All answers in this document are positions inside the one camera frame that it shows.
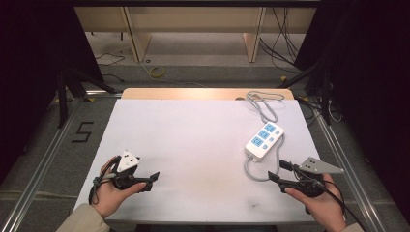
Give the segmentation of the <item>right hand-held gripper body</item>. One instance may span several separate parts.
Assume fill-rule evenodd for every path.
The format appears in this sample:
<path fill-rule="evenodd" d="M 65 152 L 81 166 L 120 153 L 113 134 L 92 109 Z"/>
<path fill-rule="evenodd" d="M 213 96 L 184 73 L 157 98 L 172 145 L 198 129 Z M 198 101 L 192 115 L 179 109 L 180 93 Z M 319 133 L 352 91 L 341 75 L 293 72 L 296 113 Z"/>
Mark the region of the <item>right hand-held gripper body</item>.
<path fill-rule="evenodd" d="M 279 188 L 282 192 L 285 192 L 286 188 L 296 189 L 308 197 L 317 197 L 324 192 L 324 174 L 344 172 L 343 168 L 312 157 L 307 158 L 302 164 L 293 166 L 294 170 L 291 172 L 296 176 L 296 181 L 282 180 Z"/>

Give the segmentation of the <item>person's left hand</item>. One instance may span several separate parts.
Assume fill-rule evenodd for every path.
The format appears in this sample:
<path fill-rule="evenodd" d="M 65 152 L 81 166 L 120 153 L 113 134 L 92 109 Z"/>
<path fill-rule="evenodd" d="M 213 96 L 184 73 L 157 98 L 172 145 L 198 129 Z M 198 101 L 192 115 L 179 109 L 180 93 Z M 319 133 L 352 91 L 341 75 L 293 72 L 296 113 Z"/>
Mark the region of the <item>person's left hand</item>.
<path fill-rule="evenodd" d="M 102 218 L 107 218 L 114 214 L 127 198 L 139 193 L 145 186 L 145 183 L 137 183 L 127 189 L 120 190 L 108 181 L 98 187 L 91 206 Z"/>

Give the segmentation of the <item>white power strip blue sockets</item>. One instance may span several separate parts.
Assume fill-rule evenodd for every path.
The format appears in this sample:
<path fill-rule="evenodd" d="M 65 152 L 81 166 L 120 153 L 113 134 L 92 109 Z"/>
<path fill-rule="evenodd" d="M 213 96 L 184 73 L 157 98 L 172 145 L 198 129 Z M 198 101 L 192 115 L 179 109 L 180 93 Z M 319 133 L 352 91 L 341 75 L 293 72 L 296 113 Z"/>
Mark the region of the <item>white power strip blue sockets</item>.
<path fill-rule="evenodd" d="M 283 136 L 282 127 L 268 122 L 246 144 L 245 152 L 255 161 L 261 161 Z"/>

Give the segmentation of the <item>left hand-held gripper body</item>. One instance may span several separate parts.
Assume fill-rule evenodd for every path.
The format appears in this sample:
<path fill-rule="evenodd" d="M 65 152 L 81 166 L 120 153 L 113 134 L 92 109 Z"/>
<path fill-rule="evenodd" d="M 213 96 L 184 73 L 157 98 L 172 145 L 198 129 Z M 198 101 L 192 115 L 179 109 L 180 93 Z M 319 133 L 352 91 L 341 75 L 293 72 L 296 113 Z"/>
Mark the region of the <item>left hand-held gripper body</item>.
<path fill-rule="evenodd" d="M 128 189 L 135 184 L 139 184 L 138 179 L 134 176 L 134 172 L 139 165 L 139 157 L 134 156 L 128 150 L 114 161 L 112 179 L 114 187 L 120 190 Z"/>

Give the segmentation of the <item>black curtain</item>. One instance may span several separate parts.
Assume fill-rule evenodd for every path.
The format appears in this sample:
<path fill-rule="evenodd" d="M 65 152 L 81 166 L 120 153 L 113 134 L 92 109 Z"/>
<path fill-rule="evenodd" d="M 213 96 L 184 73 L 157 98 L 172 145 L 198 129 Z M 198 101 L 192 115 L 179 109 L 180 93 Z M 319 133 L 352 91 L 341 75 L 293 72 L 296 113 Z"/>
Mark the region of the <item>black curtain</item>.
<path fill-rule="evenodd" d="M 327 44 L 332 96 L 410 224 L 410 0 L 319 0 L 296 66 Z"/>
<path fill-rule="evenodd" d="M 58 0 L 0 0 L 0 184 L 65 69 L 103 79 L 74 7 Z"/>

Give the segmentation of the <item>black metal stand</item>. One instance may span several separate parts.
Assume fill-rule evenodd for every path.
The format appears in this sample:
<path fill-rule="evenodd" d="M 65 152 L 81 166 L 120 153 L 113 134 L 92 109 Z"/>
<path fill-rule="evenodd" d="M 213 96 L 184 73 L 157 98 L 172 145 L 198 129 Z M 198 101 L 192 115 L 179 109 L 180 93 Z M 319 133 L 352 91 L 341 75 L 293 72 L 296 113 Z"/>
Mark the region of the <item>black metal stand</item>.
<path fill-rule="evenodd" d="M 330 112 L 329 112 L 329 99 L 330 99 L 330 78 L 329 72 L 327 71 L 324 61 L 317 61 L 314 65 L 301 73 L 295 75 L 290 80 L 281 83 L 278 88 L 285 89 L 288 88 L 304 78 L 308 77 L 308 82 L 306 86 L 306 93 L 308 95 L 316 94 L 318 91 L 321 91 L 321 110 L 322 117 L 325 120 L 326 124 L 329 126 L 331 124 Z"/>
<path fill-rule="evenodd" d="M 102 80 L 97 80 L 95 77 L 74 68 L 65 68 L 57 76 L 57 90 L 59 100 L 59 126 L 61 129 L 68 120 L 68 98 L 66 90 L 69 90 L 75 98 L 84 98 L 86 96 L 86 90 L 82 83 L 89 82 L 92 85 L 106 91 L 109 94 L 117 94 L 118 91 L 113 87 L 108 86 Z"/>

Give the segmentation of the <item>person's right hand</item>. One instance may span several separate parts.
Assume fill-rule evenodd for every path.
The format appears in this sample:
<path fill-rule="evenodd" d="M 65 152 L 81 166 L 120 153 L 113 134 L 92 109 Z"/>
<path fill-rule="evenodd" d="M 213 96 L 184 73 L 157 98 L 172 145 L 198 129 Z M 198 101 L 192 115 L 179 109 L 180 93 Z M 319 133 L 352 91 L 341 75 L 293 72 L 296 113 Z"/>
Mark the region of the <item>person's right hand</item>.
<path fill-rule="evenodd" d="M 293 188 L 286 188 L 285 192 L 303 203 L 327 232 L 341 232 L 347 227 L 341 206 L 328 192 L 314 198 L 307 197 Z"/>

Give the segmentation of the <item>aluminium floor rail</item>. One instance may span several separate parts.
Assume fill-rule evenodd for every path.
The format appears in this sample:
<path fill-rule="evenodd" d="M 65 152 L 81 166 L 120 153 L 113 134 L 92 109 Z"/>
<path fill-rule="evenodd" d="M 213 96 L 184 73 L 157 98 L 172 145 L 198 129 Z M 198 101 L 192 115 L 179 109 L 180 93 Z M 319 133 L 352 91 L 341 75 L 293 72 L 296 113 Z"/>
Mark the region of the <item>aluminium floor rail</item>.
<path fill-rule="evenodd" d="M 323 115 L 318 110 L 314 109 L 313 115 L 312 123 L 317 123 L 332 150 L 334 160 L 344 170 L 344 181 L 354 197 L 350 202 L 351 211 L 355 212 L 352 214 L 352 218 L 356 217 L 367 232 L 387 232 L 377 209 L 366 192 L 363 182 L 354 169 L 354 162 L 348 159 L 348 155 L 341 146 L 334 129 L 327 125 Z"/>
<path fill-rule="evenodd" d="M 59 124 L 53 102 L 0 185 L 0 232 L 54 232 L 78 201 L 116 96 L 69 99 Z"/>

